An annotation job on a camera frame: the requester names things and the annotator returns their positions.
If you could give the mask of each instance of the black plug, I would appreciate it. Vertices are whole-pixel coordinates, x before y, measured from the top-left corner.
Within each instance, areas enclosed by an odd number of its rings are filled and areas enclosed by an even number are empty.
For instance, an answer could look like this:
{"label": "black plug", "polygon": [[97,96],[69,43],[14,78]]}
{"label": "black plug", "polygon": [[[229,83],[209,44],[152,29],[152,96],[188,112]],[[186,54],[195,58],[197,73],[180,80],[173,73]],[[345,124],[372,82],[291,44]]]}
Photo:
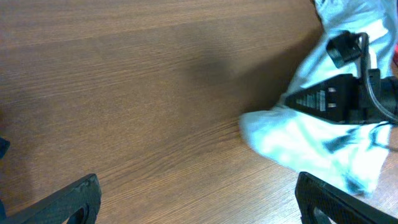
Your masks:
{"label": "black plug", "polygon": [[361,56],[362,51],[357,43],[358,37],[358,35],[344,31],[329,40],[326,51],[337,68],[351,63]]}

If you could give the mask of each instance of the white towel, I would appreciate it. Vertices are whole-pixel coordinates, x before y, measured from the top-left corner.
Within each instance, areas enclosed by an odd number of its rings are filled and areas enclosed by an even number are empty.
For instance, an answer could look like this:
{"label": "white towel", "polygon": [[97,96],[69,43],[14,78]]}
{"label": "white towel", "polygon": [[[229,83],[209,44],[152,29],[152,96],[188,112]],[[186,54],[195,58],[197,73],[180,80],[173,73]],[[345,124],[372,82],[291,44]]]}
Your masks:
{"label": "white towel", "polygon": [[[370,194],[389,153],[372,145],[369,139],[369,133],[378,124],[331,124],[292,110],[282,102],[287,95],[335,75],[358,76],[354,63],[338,69],[325,50],[329,39],[343,30],[367,32],[381,77],[391,76],[397,1],[316,0],[315,5],[325,29],[318,45],[299,66],[277,106],[241,116],[241,132],[247,143],[264,157],[297,172],[307,171],[350,194]],[[391,128],[387,124],[375,129],[379,144],[388,144]]]}

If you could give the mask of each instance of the white cloth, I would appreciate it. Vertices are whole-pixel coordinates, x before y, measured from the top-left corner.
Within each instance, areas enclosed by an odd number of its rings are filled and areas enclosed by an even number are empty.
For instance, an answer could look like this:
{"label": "white cloth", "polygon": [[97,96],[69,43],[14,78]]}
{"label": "white cloth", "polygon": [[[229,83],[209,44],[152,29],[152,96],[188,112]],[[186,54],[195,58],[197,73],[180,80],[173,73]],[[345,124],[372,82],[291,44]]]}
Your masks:
{"label": "white cloth", "polygon": [[[270,111],[241,116],[243,138],[260,155],[297,172],[307,171],[350,194],[370,194],[377,185],[388,150],[371,145],[364,126],[331,124],[283,105],[284,98],[342,73],[358,76],[355,63],[336,68],[326,52],[329,39],[343,30],[367,32],[382,78],[391,76],[397,37],[396,0],[316,0],[325,33],[297,69],[278,105]],[[390,124],[377,129],[376,139],[387,145]]]}

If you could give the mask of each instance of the wood grain surface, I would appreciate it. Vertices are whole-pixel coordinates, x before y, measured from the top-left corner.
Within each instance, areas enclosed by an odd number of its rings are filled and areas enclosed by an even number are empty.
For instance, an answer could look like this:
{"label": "wood grain surface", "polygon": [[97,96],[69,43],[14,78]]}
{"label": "wood grain surface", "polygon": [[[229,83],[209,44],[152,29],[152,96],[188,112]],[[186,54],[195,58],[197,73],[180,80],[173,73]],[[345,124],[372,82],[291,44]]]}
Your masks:
{"label": "wood grain surface", "polygon": [[[300,223],[297,174],[239,135],[322,33],[310,0],[0,1],[8,214],[88,173],[97,223]],[[389,160],[368,203],[398,216]]]}

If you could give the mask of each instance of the black plastic part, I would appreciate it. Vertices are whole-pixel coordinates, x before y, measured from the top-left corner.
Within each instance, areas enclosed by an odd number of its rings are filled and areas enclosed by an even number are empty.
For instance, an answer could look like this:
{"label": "black plastic part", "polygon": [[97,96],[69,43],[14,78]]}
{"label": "black plastic part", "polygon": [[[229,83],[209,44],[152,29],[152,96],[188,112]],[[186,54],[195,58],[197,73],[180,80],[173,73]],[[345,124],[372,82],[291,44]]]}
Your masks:
{"label": "black plastic part", "polygon": [[0,159],[6,155],[7,150],[10,148],[10,142],[0,138]]}
{"label": "black plastic part", "polygon": [[380,80],[380,97],[378,100],[395,115],[398,113],[398,78],[387,77]]}
{"label": "black plastic part", "polygon": [[355,61],[362,54],[357,44],[357,35],[348,31],[344,31],[342,34],[329,40],[326,51],[338,68]]}
{"label": "black plastic part", "polygon": [[352,74],[342,74],[289,95],[288,107],[334,123],[344,124],[348,112],[358,104],[354,89],[358,84]]}
{"label": "black plastic part", "polygon": [[95,174],[89,174],[0,224],[59,223],[94,224],[101,205],[101,189]]}
{"label": "black plastic part", "polygon": [[336,223],[398,223],[398,219],[307,172],[298,175],[295,196],[304,224],[329,224],[329,218]]}

